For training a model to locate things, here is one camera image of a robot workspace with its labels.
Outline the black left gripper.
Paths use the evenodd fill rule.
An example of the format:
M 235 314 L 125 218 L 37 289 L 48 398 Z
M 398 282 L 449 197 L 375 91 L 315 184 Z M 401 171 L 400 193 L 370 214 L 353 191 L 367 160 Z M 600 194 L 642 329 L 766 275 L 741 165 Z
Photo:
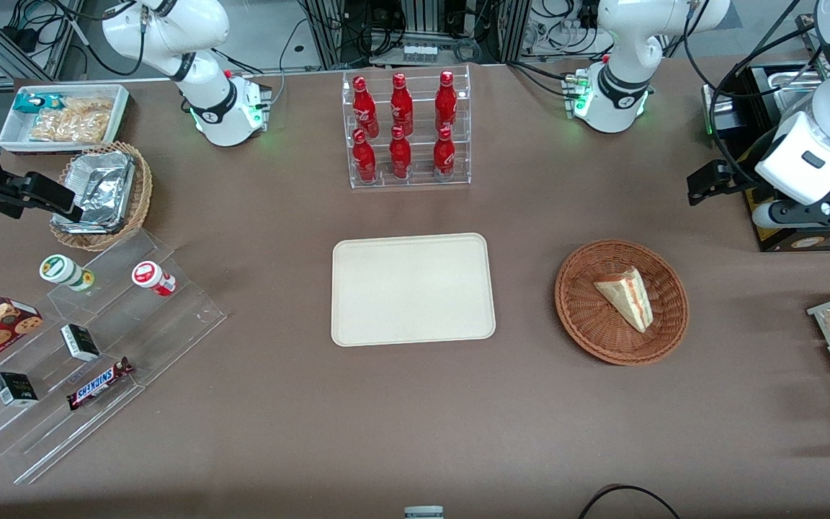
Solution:
M 706 162 L 687 177 L 687 200 L 696 206 L 715 196 L 747 190 L 747 184 L 732 171 L 725 160 Z

